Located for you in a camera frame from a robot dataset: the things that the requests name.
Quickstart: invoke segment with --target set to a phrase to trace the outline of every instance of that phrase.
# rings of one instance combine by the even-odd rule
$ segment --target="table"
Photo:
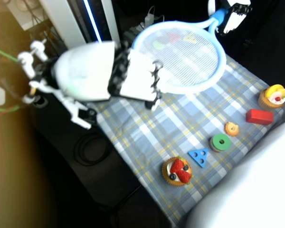
[[[191,95],[164,94],[154,112],[145,109],[144,102],[124,98],[91,106],[98,111],[98,123],[118,153],[177,227],[271,128],[285,121],[284,106],[274,111],[275,122],[268,126],[246,122],[246,112],[259,109],[258,94],[267,87],[228,57],[225,73],[215,86]],[[210,150],[206,166],[201,168],[187,152],[209,148],[209,139],[224,133],[228,121],[239,125],[240,134],[230,138],[228,151]],[[193,169],[194,178],[184,187],[169,185],[161,175],[163,163],[178,155]]]

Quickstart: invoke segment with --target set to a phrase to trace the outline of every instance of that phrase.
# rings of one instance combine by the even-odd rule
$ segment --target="blue triangle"
[[[201,149],[197,151],[189,151],[188,154],[190,155],[191,158],[196,161],[200,167],[204,168],[206,166],[206,161],[207,161],[207,155],[208,155],[208,149]]]

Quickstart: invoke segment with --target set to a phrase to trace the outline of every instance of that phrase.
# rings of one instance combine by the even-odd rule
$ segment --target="led light strip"
[[[93,17],[93,14],[92,14],[92,11],[91,11],[90,4],[89,4],[89,2],[87,0],[84,0],[84,4],[85,4],[85,8],[87,10],[87,13],[89,15],[89,18],[91,20],[92,26],[94,28],[97,40],[98,40],[99,43],[102,43],[100,35],[99,35],[99,32],[98,32],[98,29],[97,29],[97,26],[96,26],[96,23],[95,23],[95,20],[94,20],[94,17]]]

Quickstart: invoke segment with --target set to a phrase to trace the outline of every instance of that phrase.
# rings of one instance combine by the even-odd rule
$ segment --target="robotic hand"
[[[58,59],[48,59],[43,43],[34,42],[33,54],[42,64],[34,69],[32,53],[18,55],[31,91],[52,93],[71,113],[71,121],[86,129],[96,122],[96,112],[86,103],[123,96],[145,101],[148,109],[154,110],[159,104],[158,72],[164,69],[127,44],[95,42],[71,49]],[[24,96],[22,101],[32,103],[34,94]]]
[[[250,4],[250,0],[219,0],[219,2],[209,0],[208,14],[209,16],[212,15],[221,7],[228,9],[228,14],[218,30],[221,35],[225,35],[236,29],[242,23],[247,14],[252,10]]]

